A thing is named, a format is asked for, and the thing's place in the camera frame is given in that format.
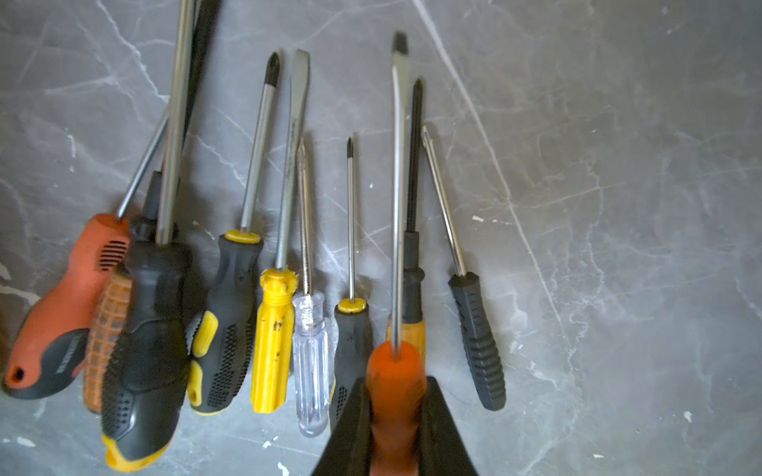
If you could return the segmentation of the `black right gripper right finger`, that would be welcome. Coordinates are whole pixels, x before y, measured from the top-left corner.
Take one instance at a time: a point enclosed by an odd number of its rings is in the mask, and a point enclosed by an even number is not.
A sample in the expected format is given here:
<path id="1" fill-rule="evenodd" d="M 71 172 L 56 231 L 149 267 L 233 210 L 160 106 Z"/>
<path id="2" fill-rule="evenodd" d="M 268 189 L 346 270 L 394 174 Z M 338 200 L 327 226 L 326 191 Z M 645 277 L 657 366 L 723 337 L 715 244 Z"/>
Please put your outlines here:
<path id="1" fill-rule="evenodd" d="M 436 378 L 427 378 L 418 436 L 420 475 L 473 475 L 477 472 L 456 428 Z"/>

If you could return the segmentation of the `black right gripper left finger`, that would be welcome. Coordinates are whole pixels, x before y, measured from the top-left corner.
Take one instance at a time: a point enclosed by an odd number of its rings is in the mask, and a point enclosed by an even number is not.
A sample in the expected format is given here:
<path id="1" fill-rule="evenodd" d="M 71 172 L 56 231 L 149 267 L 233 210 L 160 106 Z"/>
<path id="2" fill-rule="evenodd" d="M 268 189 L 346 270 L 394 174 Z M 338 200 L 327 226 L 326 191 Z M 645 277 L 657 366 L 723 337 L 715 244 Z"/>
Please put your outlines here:
<path id="1" fill-rule="evenodd" d="M 355 381 L 313 476 L 368 476 L 373 452 L 372 410 L 365 379 Z"/>

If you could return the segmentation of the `clear handle screwdriver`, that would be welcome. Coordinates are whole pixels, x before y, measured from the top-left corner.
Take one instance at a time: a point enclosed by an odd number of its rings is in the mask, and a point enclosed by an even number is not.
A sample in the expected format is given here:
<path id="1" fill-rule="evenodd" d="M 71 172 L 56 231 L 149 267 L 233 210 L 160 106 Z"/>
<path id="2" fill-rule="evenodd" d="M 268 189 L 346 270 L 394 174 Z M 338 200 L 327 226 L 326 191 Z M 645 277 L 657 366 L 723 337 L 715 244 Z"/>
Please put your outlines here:
<path id="1" fill-rule="evenodd" d="M 301 143 L 297 150 L 301 216 L 302 290 L 293 298 L 295 330 L 293 357 L 296 409 L 300 432 L 319 436 L 329 424 L 329 334 L 323 313 L 325 295 L 314 286 L 312 212 L 309 159 Z"/>

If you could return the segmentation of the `yellow handle screwdriver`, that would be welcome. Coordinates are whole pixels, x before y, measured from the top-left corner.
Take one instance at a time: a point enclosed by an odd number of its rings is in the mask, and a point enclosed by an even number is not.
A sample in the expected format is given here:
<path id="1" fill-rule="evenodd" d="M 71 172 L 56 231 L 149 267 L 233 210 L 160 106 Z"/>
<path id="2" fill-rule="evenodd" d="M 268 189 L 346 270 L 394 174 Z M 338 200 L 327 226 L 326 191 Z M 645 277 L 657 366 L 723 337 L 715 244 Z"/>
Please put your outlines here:
<path id="1" fill-rule="evenodd" d="M 287 397 L 295 324 L 292 299 L 298 285 L 296 273 L 288 266 L 288 252 L 296 196 L 297 154 L 309 79 L 310 54 L 296 51 L 291 71 L 288 144 L 276 257 L 274 267 L 260 278 L 263 299 L 256 319 L 251 390 L 252 411 L 258 414 L 275 412 Z"/>

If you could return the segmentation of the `black yellow stubby screwdriver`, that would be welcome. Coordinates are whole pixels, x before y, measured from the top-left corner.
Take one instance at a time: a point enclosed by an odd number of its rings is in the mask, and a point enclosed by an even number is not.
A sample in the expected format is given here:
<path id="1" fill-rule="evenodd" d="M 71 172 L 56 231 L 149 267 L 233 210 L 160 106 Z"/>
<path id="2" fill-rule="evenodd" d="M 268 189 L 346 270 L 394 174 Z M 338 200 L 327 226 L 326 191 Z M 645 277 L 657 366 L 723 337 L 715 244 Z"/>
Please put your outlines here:
<path id="1" fill-rule="evenodd" d="M 358 378 L 365 377 L 368 359 L 374 349 L 373 329 L 368 303 L 356 294 L 355 276 L 355 192 L 354 147 L 347 140 L 347 251 L 348 296 L 335 307 L 339 341 L 335 353 L 335 392 L 331 400 L 331 430 L 335 430 L 349 394 Z"/>

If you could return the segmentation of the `orange grip black screwdriver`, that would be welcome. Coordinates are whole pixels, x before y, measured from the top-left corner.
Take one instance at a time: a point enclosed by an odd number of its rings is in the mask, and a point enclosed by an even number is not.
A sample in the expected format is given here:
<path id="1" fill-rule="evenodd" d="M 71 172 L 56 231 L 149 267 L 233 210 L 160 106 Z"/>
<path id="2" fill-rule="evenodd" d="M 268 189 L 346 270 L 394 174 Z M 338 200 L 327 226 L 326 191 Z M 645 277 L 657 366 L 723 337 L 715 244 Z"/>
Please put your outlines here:
<path id="1" fill-rule="evenodd" d="M 425 279 L 425 272 L 419 264 L 420 235 L 416 230 L 423 99 L 424 81 L 422 77 L 418 77 L 413 86 L 411 113 L 408 208 L 404 245 L 402 337 L 405 342 L 417 349 L 422 362 L 425 363 L 427 339 L 422 305 L 422 281 Z"/>

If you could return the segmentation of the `black yellow-collar screwdriver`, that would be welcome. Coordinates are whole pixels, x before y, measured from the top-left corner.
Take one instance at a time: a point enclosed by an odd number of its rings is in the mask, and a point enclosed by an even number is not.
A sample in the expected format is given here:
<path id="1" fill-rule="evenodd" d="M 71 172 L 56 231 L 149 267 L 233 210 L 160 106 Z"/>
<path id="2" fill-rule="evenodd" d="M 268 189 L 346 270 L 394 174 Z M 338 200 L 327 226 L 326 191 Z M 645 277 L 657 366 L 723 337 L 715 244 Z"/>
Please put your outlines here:
<path id="1" fill-rule="evenodd" d="M 280 69 L 280 57 L 273 53 L 265 71 L 240 224 L 219 236 L 216 277 L 190 346 L 188 398 L 192 409 L 205 417 L 228 408 L 240 391 L 251 359 L 254 272 L 263 249 L 262 239 L 251 225 Z"/>

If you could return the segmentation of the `black ribbed screwdriver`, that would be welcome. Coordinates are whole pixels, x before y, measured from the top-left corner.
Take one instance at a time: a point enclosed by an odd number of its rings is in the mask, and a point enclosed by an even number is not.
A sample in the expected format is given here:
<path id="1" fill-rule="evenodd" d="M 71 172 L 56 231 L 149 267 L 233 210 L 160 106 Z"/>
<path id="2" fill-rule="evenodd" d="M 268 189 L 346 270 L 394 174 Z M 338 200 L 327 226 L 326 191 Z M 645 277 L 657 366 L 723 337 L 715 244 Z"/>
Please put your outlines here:
<path id="1" fill-rule="evenodd" d="M 464 353 L 466 353 L 474 387 L 482 406 L 486 410 L 497 412 L 506 405 L 506 384 L 499 350 L 484 310 L 480 278 L 466 269 L 434 142 L 425 125 L 421 127 L 421 139 L 427 153 L 435 190 L 442 208 L 444 227 L 448 233 L 452 257 L 454 257 L 456 273 L 452 275 L 448 285 L 458 309 Z"/>

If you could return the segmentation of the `large black yellow-end screwdriver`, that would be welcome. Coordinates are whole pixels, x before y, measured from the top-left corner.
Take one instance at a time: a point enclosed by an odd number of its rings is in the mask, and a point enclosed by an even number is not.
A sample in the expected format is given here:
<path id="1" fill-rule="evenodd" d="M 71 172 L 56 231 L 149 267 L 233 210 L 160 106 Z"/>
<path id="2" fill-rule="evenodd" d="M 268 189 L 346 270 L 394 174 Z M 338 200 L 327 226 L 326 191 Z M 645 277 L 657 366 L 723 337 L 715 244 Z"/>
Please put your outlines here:
<path id="1" fill-rule="evenodd" d="M 183 323 L 188 246 L 173 239 L 184 145 L 196 4 L 181 4 L 169 103 L 167 150 L 154 241 L 132 244 L 125 266 L 130 303 L 103 379 L 102 441 L 108 466 L 142 470 L 167 449 L 184 402 L 189 374 Z"/>

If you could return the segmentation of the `brown grip black screwdriver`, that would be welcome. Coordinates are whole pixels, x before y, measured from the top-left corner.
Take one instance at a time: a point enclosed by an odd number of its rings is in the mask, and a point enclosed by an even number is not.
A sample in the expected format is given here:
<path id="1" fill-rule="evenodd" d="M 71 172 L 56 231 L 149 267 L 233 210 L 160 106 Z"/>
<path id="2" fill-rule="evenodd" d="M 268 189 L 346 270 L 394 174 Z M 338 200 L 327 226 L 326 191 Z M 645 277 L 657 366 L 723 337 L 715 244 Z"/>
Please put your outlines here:
<path id="1" fill-rule="evenodd" d="M 196 94 L 206 73 L 206 57 L 216 31 L 220 7 L 221 3 L 214 0 L 199 1 L 196 4 L 185 129 L 190 126 Z M 152 172 L 142 212 L 130 220 L 129 231 L 133 244 L 155 239 L 163 172 L 162 168 Z M 83 402 L 87 410 L 95 415 L 101 413 L 104 375 L 127 317 L 131 289 L 130 274 L 125 265 L 120 263 L 111 272 L 93 314 L 83 369 Z"/>

